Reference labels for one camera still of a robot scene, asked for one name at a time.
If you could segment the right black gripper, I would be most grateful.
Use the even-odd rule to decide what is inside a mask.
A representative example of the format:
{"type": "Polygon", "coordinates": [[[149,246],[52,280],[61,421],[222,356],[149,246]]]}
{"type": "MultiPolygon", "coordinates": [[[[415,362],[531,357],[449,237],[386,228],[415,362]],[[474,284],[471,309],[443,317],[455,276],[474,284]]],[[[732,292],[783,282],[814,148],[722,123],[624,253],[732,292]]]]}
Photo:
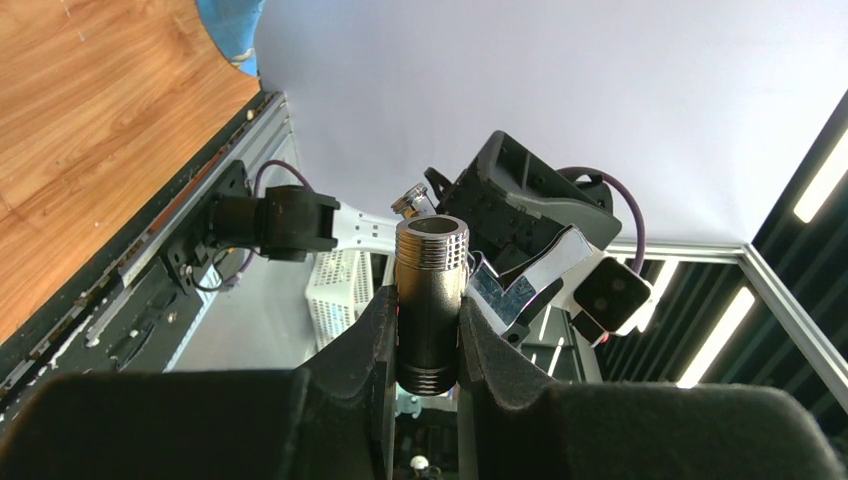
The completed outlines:
{"type": "Polygon", "coordinates": [[[437,212],[463,220],[469,250],[504,273],[547,247],[565,227],[578,227],[599,249],[621,232],[610,188],[598,178],[578,183],[502,130],[494,131],[453,181],[437,174],[437,212]]]}

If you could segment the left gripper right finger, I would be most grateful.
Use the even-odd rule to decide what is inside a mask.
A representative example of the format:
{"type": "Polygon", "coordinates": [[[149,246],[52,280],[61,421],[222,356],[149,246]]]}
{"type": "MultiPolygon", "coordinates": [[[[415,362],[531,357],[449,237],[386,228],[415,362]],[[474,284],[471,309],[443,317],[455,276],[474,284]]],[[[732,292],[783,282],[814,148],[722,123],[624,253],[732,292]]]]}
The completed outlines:
{"type": "Polygon", "coordinates": [[[472,300],[459,317],[463,479],[841,479],[815,419],[770,387],[560,382],[472,300]]]}

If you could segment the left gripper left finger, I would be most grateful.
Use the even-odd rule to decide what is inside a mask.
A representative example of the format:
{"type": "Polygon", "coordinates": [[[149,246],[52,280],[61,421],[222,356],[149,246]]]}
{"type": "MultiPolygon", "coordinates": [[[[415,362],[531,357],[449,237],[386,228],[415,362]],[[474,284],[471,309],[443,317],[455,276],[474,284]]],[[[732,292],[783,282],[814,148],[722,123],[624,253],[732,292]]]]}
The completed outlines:
{"type": "Polygon", "coordinates": [[[387,479],[397,292],[292,370],[89,373],[33,396],[5,479],[387,479]]]}

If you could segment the grey threaded tee fitting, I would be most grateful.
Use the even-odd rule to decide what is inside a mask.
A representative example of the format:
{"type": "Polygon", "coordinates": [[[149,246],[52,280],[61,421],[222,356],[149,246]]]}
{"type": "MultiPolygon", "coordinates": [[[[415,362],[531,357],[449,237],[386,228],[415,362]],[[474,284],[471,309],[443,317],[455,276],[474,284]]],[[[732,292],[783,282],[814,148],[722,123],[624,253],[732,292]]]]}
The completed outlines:
{"type": "Polygon", "coordinates": [[[438,396],[457,381],[469,237],[467,224],[448,215],[397,225],[397,382],[414,395],[438,396]]]}

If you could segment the chrome faucet tap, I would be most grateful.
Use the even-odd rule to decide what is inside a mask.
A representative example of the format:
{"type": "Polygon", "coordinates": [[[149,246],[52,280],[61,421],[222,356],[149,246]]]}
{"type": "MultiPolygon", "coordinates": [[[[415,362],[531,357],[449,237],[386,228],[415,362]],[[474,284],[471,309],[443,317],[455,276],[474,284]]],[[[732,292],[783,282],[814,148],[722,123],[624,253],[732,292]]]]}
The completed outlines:
{"type": "Polygon", "coordinates": [[[433,216],[436,209],[428,196],[427,187],[418,183],[391,205],[392,211],[404,219],[433,216]]]}

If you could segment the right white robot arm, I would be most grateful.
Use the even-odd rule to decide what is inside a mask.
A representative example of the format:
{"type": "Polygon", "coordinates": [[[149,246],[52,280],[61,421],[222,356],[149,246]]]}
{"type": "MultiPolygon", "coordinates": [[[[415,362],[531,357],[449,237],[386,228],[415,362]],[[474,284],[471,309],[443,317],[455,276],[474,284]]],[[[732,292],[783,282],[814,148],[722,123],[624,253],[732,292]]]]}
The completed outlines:
{"type": "MultiPolygon", "coordinates": [[[[610,245],[622,223],[600,175],[562,174],[503,131],[495,131],[459,177],[448,180],[428,168],[439,214],[469,227],[472,251],[499,273],[540,254],[567,226],[580,229],[599,249],[610,245]]],[[[264,195],[213,198],[211,238],[225,248],[245,248],[270,260],[304,261],[310,252],[342,249],[342,204],[306,185],[271,187],[264,195]]]]}

